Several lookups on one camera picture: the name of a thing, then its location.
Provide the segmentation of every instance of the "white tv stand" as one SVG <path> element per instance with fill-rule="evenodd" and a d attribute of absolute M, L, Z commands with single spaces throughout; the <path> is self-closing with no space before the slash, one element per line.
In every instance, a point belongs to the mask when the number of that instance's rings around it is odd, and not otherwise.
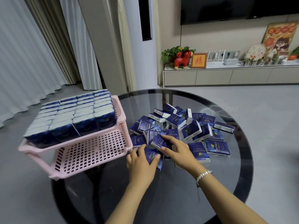
<path fill-rule="evenodd" d="M 241 67 L 219 62 L 207 62 L 205 69 L 175 70 L 169 64 L 163 69 L 163 88 L 178 86 L 236 86 L 236 85 L 299 84 L 299 59 L 283 65 Z"/>

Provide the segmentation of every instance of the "pink basket shelf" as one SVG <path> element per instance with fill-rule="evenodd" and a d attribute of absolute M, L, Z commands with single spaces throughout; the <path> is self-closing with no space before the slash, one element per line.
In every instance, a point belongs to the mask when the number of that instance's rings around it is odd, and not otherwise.
<path fill-rule="evenodd" d="M 32 158 L 52 179 L 67 178 L 126 155 L 133 148 L 126 116 L 118 97 L 112 96 L 112 101 L 118 116 L 114 127 L 43 149 L 29 145 L 24 139 L 19 151 Z M 49 150 L 55 150 L 51 165 L 39 156 Z"/>

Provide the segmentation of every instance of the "cabinet drawer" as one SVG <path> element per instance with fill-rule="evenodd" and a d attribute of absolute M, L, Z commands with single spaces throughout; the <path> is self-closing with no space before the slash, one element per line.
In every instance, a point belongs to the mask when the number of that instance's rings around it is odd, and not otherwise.
<path fill-rule="evenodd" d="M 195 85 L 196 71 L 164 72 L 165 86 Z"/>
<path fill-rule="evenodd" d="M 299 83 L 299 67 L 273 68 L 267 83 Z"/>
<path fill-rule="evenodd" d="M 229 84 L 233 70 L 200 70 L 197 71 L 196 85 Z"/>
<path fill-rule="evenodd" d="M 231 75 L 230 84 L 262 84 L 266 83 L 271 68 L 235 69 Z"/>

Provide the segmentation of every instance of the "glass tabletop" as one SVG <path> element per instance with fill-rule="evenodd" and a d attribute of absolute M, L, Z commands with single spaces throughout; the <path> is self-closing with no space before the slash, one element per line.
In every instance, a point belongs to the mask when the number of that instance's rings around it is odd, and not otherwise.
<path fill-rule="evenodd" d="M 154 108 L 162 109 L 166 103 L 184 110 L 191 108 L 194 113 L 207 113 L 215 116 L 216 121 L 235 126 L 234 134 L 222 132 L 230 157 L 210 154 L 211 162 L 203 165 L 230 192 L 246 201 L 253 177 L 250 146 L 239 125 L 221 107 L 203 97 L 168 89 L 134 91 L 120 95 L 119 100 L 128 127 Z M 56 205 L 68 223 L 105 223 L 129 183 L 126 157 L 51 183 Z M 140 202 L 134 223 L 201 224 L 220 223 L 220 220 L 191 175 L 165 158 L 161 171 L 156 171 Z"/>

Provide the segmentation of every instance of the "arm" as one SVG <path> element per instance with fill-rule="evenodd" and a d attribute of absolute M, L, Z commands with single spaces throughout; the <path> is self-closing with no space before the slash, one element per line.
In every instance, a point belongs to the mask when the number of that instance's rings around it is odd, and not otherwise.
<path fill-rule="evenodd" d="M 188 171 L 195 180 L 200 174 L 207 171 L 207 169 L 194 158 L 188 145 L 172 136 L 162 135 L 162 137 L 170 140 L 176 147 L 177 152 L 165 147 L 162 147 L 161 151 L 169 155 L 177 165 Z M 205 175 L 199 181 L 199 185 L 222 223 L 267 223 L 257 213 L 228 191 L 212 174 Z"/>
<path fill-rule="evenodd" d="M 155 156 L 151 164 L 145 158 L 145 145 L 133 149 L 127 156 L 127 168 L 129 169 L 130 182 L 106 224 L 130 224 L 133 223 L 139 203 L 155 176 L 156 167 L 160 155 Z"/>

